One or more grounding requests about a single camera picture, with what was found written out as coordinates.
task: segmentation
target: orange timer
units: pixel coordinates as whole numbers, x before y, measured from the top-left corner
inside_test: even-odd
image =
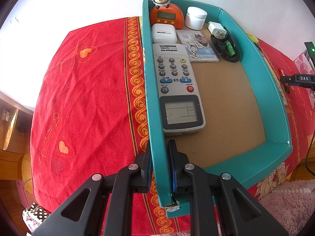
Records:
[[[169,7],[161,6],[160,8],[153,7],[150,12],[151,26],[156,24],[173,25],[176,29],[182,29],[184,25],[184,14],[177,5],[170,3]]]

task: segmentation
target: red tablecloth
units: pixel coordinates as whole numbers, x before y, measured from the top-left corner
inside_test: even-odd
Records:
[[[297,73],[295,64],[260,41],[277,77]],[[261,198],[305,156],[314,116],[304,89],[283,94],[293,153],[249,191]],[[34,196],[54,211],[94,173],[110,175],[145,151],[148,123],[138,18],[98,23],[71,31],[51,60],[34,112],[31,165]],[[155,182],[134,196],[133,235],[189,229],[189,216],[166,218]]]

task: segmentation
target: blue button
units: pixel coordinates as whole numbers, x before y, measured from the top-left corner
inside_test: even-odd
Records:
[[[170,78],[167,78],[167,79],[160,79],[160,83],[171,83],[171,82],[173,82],[173,80],[170,79]]]
[[[179,79],[180,82],[192,82],[190,78],[181,78]]]

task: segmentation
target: floral pattern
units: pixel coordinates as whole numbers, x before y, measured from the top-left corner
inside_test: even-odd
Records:
[[[261,180],[257,185],[255,197],[258,196],[258,200],[266,196],[273,189],[275,189],[280,183],[282,183],[287,177],[288,166],[285,163],[281,163],[278,168]]]

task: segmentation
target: silver screw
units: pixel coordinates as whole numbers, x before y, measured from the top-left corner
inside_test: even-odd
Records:
[[[138,167],[139,167],[139,166],[138,166],[136,163],[130,164],[130,165],[128,166],[128,168],[129,168],[130,170],[136,170]]]
[[[185,165],[185,169],[187,169],[187,170],[193,170],[194,168],[195,168],[195,166],[193,164],[191,164],[191,163],[187,163]]]
[[[94,181],[99,181],[101,178],[102,178],[101,174],[94,174],[94,175],[92,176],[92,179],[93,179]]]
[[[229,173],[223,173],[223,174],[222,174],[222,178],[223,178],[224,180],[230,180],[230,179],[231,179],[231,175],[230,175]]]

